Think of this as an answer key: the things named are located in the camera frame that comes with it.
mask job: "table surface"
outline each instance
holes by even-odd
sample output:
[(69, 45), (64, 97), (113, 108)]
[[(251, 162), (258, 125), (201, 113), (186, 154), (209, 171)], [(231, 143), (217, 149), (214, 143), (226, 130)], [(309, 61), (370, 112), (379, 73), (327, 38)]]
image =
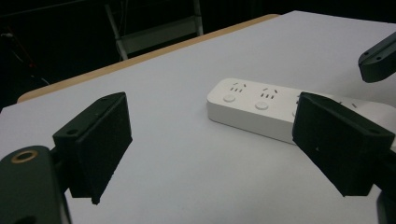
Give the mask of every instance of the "table surface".
[(66, 192), (74, 223), (376, 223), (377, 187), (344, 198), (297, 146), (213, 122), (205, 104), (236, 77), (396, 106), (396, 76), (367, 84), (357, 66), (395, 30), (299, 11), (259, 22), (4, 108), (0, 158), (54, 147), (67, 121), (125, 91), (134, 141), (99, 205)]

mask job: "chair leg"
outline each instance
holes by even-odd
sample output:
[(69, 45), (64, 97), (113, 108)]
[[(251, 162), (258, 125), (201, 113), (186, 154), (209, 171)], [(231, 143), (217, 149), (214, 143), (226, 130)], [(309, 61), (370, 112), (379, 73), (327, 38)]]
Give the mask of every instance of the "chair leg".
[(119, 48), (120, 55), (124, 61), (128, 60), (128, 55), (125, 51), (125, 47), (122, 44), (122, 39), (120, 37), (119, 30), (117, 29), (117, 25), (114, 22), (113, 13), (111, 12), (110, 6), (108, 4), (106, 4), (105, 9), (106, 9), (106, 13), (108, 16), (108, 20), (110, 21), (110, 24), (111, 24), (111, 28), (113, 29), (114, 36), (116, 38), (116, 43), (117, 43), (117, 47)]
[(193, 3), (194, 3), (194, 16), (195, 16), (195, 29), (197, 35), (203, 35), (204, 28), (202, 25), (201, 5), (199, 0), (193, 0)]

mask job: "screw hole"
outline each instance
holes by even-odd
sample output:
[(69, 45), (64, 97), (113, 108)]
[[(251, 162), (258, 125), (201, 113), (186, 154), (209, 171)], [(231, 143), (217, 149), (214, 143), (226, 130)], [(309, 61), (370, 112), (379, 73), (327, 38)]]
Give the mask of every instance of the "screw hole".
[(11, 159), (11, 162), (12, 163), (23, 163), (26, 161), (30, 161), (30, 160), (34, 159), (37, 156), (37, 154), (38, 153), (35, 150), (26, 150), (26, 151), (20, 152), (17, 155), (15, 155)]
[(68, 131), (67, 134), (75, 134), (77, 132), (78, 132), (77, 129), (72, 129), (72, 130)]
[(36, 222), (37, 220), (35, 217), (29, 216), (17, 220), (14, 224), (35, 224)]
[(375, 134), (379, 134), (381, 133), (380, 131), (377, 131), (375, 129), (369, 129), (370, 133), (375, 133)]

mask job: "white power strip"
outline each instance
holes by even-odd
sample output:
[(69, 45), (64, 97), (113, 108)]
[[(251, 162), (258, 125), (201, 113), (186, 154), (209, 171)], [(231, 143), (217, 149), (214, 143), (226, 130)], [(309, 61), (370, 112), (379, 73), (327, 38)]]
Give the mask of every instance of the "white power strip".
[[(210, 119), (252, 133), (294, 144), (291, 131), (302, 91), (237, 78), (223, 79), (207, 95)], [(326, 96), (396, 133), (396, 108), (390, 105)], [(396, 151), (396, 141), (392, 150)]]

